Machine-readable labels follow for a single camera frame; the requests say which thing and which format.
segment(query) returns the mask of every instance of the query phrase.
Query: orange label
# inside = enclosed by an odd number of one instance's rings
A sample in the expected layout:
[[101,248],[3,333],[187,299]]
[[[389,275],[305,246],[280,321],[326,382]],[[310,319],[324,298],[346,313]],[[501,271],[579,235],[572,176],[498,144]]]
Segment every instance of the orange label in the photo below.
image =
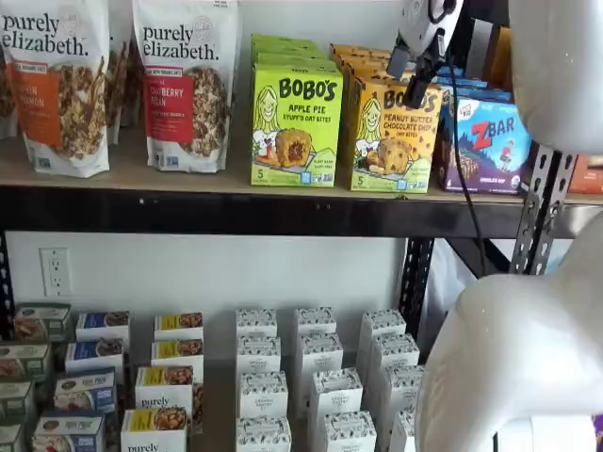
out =
[[48,71],[45,63],[14,61],[7,66],[7,77],[27,137],[48,146],[60,145],[59,74]]

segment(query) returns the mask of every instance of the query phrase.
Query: black cable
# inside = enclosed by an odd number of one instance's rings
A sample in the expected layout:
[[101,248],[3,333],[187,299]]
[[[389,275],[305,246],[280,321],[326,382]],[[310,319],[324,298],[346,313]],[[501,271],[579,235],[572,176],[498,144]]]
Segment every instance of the black cable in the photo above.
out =
[[450,56],[450,53],[448,53],[446,60],[448,63],[448,68],[450,69],[450,78],[452,79],[452,99],[454,101],[454,160],[456,161],[456,170],[459,173],[459,180],[461,181],[461,187],[463,188],[464,198],[467,201],[467,207],[469,208],[469,213],[471,214],[471,219],[473,220],[473,225],[475,226],[475,235],[478,238],[478,247],[480,248],[481,275],[486,276],[488,274],[486,271],[486,250],[483,246],[480,223],[478,222],[478,216],[475,213],[475,207],[471,201],[471,195],[467,189],[467,183],[464,180],[463,175],[463,168],[461,167],[461,153],[459,151],[459,119],[457,113],[459,109],[459,98],[457,95],[456,76],[454,75],[454,67],[452,66],[452,57]]

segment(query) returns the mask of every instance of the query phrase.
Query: purely elizabeth granola bag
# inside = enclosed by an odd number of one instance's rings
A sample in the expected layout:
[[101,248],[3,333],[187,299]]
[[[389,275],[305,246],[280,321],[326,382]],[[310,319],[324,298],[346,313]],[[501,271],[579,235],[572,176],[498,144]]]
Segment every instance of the purely elizabeth granola bag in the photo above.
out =
[[109,169],[107,16],[106,0],[0,0],[8,83],[38,172]]
[[148,164],[223,170],[236,65],[233,0],[134,0]]

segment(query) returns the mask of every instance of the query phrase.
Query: shelf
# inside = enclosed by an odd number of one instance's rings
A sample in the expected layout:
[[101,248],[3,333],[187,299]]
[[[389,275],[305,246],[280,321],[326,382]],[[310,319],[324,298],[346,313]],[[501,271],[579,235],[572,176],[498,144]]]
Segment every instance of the shelf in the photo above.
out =
[[[140,131],[122,131],[111,171],[90,179],[36,173],[20,138],[0,143],[0,226],[5,230],[164,234],[472,237],[464,197],[431,186],[426,195],[249,185],[245,146],[218,174],[146,166]],[[523,200],[473,197],[483,235],[515,238]]]

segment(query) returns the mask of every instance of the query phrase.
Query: label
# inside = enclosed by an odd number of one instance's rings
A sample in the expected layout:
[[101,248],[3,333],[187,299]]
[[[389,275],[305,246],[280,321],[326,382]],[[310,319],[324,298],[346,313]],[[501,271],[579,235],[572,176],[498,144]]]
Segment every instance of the label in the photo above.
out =
[[144,77],[147,137],[189,143],[193,139],[193,78],[182,68],[147,66]]

